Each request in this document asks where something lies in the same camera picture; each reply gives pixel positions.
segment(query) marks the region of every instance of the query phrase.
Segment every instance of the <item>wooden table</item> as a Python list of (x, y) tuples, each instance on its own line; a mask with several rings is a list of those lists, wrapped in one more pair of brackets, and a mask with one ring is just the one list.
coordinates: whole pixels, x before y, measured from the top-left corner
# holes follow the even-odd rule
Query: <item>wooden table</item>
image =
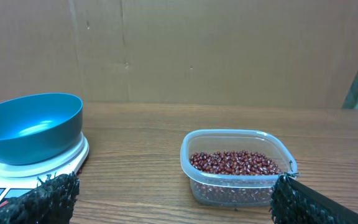
[(272, 223), (268, 207), (195, 201), (179, 152), (187, 133), (204, 128), (275, 135), (299, 181), (358, 212), (358, 111), (86, 103), (90, 154), (72, 223)]

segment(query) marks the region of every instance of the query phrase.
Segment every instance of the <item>bowl rim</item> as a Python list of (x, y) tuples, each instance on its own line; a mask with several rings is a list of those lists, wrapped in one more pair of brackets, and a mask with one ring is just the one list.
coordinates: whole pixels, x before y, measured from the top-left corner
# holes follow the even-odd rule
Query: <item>bowl rim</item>
[(67, 118), (64, 122), (52, 127), (52, 128), (49, 128), (49, 129), (46, 129), (46, 130), (43, 130), (43, 131), (39, 131), (39, 132), (36, 132), (36, 133), (31, 133), (31, 134), (28, 134), (28, 135), (25, 135), (25, 136), (19, 136), (19, 137), (13, 137), (13, 138), (0, 138), (0, 141), (7, 141), (7, 140), (13, 140), (13, 139), (19, 139), (19, 138), (24, 138), (24, 137), (29, 137), (29, 136), (33, 136), (35, 134), (39, 134), (39, 133), (42, 133), (44, 131), (48, 131), (48, 130), (51, 130), (53, 128), (56, 128), (56, 127), (59, 127), (60, 125), (66, 123), (67, 121), (71, 120), (72, 118), (74, 118), (82, 109), (83, 109), (83, 101), (82, 99), (79, 97), (79, 96), (76, 96), (74, 94), (71, 94), (71, 93), (59, 93), (59, 92), (52, 92), (52, 93), (38, 93), (38, 94), (33, 94), (33, 95), (26, 95), (26, 96), (20, 96), (20, 97), (17, 97), (17, 98), (13, 98), (13, 99), (10, 99), (10, 100), (6, 100), (6, 101), (3, 101), (3, 102), (0, 102), (0, 105), (1, 104), (4, 104), (4, 103), (7, 103), (7, 102), (10, 102), (10, 101), (14, 101), (14, 100), (19, 100), (19, 99), (22, 99), (22, 98), (28, 98), (28, 97), (33, 97), (33, 96), (40, 96), (40, 95), (66, 95), (66, 96), (73, 96), (77, 99), (80, 100), (80, 108), (77, 110), (77, 112), (75, 112), (71, 117)]
[(262, 139), (269, 140), (271, 143), (275, 144), (291, 161), (292, 171), (288, 172), (289, 174), (294, 174), (298, 172), (298, 164), (296, 163), (295, 158), (292, 156), (290, 151), (284, 146), (284, 144), (277, 139), (275, 136), (265, 133), (258, 130), (248, 130), (248, 129), (199, 129), (192, 131), (186, 135), (183, 140), (180, 149), (180, 164), (184, 173), (194, 181), (200, 182), (207, 185), (215, 185), (220, 187), (248, 187), (253, 188), (252, 184), (234, 184), (231, 185), (230, 182), (233, 181), (269, 181), (275, 182), (278, 179), (279, 175), (225, 175), (225, 174), (210, 174), (207, 172), (202, 172), (194, 168), (188, 159), (188, 143), (191, 139), (197, 136), (202, 136), (205, 134), (248, 134), (257, 136)]

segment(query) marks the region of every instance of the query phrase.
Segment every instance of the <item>cardboard wall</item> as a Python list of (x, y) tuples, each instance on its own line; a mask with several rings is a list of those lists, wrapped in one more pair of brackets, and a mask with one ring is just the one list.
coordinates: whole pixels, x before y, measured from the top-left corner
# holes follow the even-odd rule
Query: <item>cardboard wall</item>
[(353, 0), (0, 0), (0, 100), (340, 108)]

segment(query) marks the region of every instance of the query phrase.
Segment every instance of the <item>plastic container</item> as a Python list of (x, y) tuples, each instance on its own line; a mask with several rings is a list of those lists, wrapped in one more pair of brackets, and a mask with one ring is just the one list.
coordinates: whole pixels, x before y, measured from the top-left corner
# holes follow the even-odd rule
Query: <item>plastic container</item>
[(205, 129), (189, 133), (183, 140), (180, 164), (190, 178), (195, 199), (207, 205), (227, 207), (263, 206), (270, 203), (272, 186), (278, 175), (209, 174), (194, 168), (190, 156), (196, 152), (218, 151), (264, 153), (283, 172), (296, 173), (298, 166), (286, 147), (271, 134), (240, 129)]

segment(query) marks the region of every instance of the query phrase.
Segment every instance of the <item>scale platform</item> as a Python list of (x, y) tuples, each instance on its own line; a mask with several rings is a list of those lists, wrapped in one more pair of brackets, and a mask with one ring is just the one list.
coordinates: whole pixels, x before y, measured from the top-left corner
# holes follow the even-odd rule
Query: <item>scale platform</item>
[(0, 206), (11, 197), (20, 197), (39, 185), (48, 175), (77, 173), (89, 153), (89, 144), (83, 133), (65, 152), (36, 164), (13, 166), (0, 163)]

